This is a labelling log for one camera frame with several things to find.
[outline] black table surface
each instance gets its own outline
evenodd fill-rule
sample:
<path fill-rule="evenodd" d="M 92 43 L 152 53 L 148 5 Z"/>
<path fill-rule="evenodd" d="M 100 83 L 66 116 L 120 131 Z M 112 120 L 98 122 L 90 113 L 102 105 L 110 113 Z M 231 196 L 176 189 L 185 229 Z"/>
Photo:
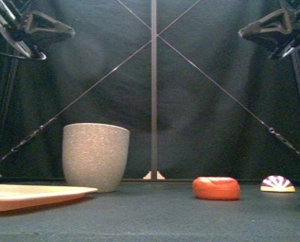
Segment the black table surface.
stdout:
<path fill-rule="evenodd" d="M 197 199 L 192 184 L 122 182 L 113 193 L 0 213 L 0 241 L 300 241 L 300 187 L 242 184 L 234 201 Z"/>

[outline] red object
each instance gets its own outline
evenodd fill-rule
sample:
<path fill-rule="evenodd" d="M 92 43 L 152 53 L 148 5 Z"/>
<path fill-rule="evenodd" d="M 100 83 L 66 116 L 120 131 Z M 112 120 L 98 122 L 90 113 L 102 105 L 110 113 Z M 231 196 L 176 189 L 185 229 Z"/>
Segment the red object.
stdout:
<path fill-rule="evenodd" d="M 199 199 L 238 200 L 242 188 L 234 178 L 199 177 L 193 181 L 193 190 Z"/>

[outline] plate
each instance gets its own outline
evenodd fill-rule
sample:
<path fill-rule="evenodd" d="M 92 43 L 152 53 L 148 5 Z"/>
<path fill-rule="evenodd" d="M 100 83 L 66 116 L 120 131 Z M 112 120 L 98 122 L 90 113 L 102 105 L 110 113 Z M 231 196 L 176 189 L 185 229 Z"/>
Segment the plate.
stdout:
<path fill-rule="evenodd" d="M 97 188 L 0 184 L 0 212 L 84 198 Z"/>

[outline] ceramic cup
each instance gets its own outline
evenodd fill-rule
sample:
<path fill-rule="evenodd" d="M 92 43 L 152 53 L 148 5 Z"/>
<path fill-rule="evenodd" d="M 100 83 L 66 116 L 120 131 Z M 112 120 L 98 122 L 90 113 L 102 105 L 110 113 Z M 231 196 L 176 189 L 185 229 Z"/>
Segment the ceramic cup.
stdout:
<path fill-rule="evenodd" d="M 64 176 L 70 185 L 117 190 L 126 169 L 129 130 L 97 123 L 65 126 Z"/>

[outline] white and purple object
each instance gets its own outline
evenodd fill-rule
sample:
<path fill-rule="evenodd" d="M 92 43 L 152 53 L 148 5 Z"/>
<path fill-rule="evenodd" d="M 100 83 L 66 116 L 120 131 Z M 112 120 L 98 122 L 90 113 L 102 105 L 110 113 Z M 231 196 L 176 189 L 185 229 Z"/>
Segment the white and purple object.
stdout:
<path fill-rule="evenodd" d="M 282 176 L 270 176 L 264 179 L 262 184 L 263 192 L 294 193 L 295 186 L 291 181 Z"/>

